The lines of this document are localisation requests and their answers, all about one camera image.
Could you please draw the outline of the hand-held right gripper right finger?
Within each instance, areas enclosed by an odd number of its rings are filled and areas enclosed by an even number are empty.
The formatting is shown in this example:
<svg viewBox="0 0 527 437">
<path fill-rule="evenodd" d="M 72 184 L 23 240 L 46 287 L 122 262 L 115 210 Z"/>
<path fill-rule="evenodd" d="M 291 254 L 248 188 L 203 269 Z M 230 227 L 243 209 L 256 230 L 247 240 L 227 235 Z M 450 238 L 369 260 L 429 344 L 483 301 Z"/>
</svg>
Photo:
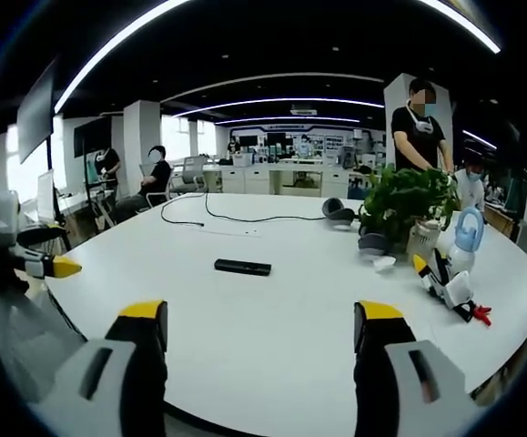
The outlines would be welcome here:
<svg viewBox="0 0 527 437">
<path fill-rule="evenodd" d="M 462 436 L 481 416 L 462 371 L 389 305 L 354 304 L 354 353 L 357 436 Z"/>
</svg>

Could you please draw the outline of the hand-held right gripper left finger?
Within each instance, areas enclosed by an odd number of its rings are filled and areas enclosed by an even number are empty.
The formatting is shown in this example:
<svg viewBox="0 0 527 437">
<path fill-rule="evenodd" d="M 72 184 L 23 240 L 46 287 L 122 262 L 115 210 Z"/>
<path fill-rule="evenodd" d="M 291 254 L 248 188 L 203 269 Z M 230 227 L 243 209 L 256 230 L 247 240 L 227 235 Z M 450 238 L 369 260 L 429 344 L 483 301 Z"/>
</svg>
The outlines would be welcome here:
<svg viewBox="0 0 527 437">
<path fill-rule="evenodd" d="M 121 310 L 103 339 L 89 340 L 30 408 L 54 436 L 165 436 L 167 303 Z"/>
</svg>

